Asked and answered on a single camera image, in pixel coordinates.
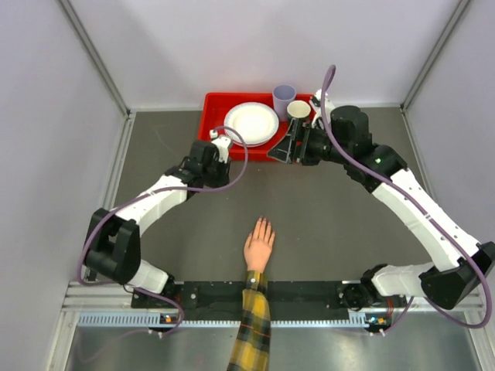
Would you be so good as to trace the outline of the yellow plaid sleeve forearm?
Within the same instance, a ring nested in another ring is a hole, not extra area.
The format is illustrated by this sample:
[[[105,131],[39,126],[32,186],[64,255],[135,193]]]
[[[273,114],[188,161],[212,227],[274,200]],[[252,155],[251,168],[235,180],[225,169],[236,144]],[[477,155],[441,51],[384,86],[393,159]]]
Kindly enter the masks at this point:
[[[268,370],[271,343],[271,313],[268,281],[248,271],[242,291],[241,323],[227,370]]]

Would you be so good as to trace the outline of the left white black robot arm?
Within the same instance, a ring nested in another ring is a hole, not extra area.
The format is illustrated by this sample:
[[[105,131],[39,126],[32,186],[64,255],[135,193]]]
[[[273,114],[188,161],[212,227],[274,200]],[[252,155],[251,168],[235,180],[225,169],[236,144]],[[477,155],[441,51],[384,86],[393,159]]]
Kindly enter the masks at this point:
[[[196,140],[189,154],[132,202],[112,211],[94,212],[85,242],[82,264],[111,281],[141,288],[158,306],[175,299],[173,276],[142,259],[141,237],[173,207],[199,189],[229,183],[231,140],[221,135],[212,141]]]

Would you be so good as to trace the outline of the mannequin hand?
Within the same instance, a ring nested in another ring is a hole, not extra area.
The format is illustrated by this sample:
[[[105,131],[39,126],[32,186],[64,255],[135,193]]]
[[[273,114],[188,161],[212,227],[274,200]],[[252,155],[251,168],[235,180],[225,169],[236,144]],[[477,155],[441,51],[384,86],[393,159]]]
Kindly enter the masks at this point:
[[[268,265],[275,242],[275,230],[269,220],[260,217],[244,244],[247,271],[263,273]]]

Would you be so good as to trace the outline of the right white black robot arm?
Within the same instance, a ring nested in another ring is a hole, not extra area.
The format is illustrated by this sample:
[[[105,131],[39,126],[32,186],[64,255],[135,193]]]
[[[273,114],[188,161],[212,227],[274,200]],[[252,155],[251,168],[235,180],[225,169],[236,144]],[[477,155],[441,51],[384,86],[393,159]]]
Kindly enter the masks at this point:
[[[480,284],[494,267],[494,244],[480,243],[449,218],[416,180],[391,147],[374,143],[368,116],[358,107],[343,106],[323,120],[293,118],[283,139],[268,157],[283,163],[343,166],[347,175],[388,207],[417,238],[431,260],[396,267],[379,264],[360,282],[361,297],[377,306],[393,295],[423,297],[450,310]]]

